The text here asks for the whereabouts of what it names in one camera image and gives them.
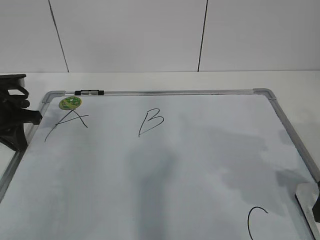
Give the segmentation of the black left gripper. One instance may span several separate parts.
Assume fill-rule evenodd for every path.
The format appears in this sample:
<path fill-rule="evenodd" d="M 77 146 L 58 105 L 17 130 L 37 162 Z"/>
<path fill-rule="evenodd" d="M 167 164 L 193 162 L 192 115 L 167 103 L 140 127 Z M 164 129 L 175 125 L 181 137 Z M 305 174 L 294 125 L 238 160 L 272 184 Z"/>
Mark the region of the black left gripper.
<path fill-rule="evenodd" d="M 25 89 L 26 74 L 7 74 L 0 76 L 0 142 L 13 151 L 27 148 L 23 124 L 41 123 L 38 110 L 26 109 L 29 92 Z"/>

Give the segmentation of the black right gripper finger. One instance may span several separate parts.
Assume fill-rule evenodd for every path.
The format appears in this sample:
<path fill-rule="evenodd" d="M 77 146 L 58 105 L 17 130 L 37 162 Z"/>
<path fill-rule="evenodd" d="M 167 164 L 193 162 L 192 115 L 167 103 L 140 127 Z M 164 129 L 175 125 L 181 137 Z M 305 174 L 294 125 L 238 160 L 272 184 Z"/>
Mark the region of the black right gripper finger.
<path fill-rule="evenodd" d="M 312 207 L 312 213 L 313 215 L 320 215 L 320 194 L 318 195 L 316 202 Z"/>

